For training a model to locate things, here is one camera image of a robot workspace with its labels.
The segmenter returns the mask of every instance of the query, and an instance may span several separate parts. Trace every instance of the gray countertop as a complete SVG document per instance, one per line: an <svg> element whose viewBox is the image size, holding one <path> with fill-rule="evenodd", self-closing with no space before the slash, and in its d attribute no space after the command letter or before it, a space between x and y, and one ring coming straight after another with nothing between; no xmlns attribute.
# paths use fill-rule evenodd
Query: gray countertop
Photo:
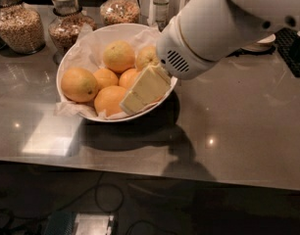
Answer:
<svg viewBox="0 0 300 235"><path fill-rule="evenodd" d="M46 28L51 7L37 9ZM150 114L98 123L54 115L46 38L31 56L0 51L0 161L300 190L300 78L278 52L222 59Z"/></svg>

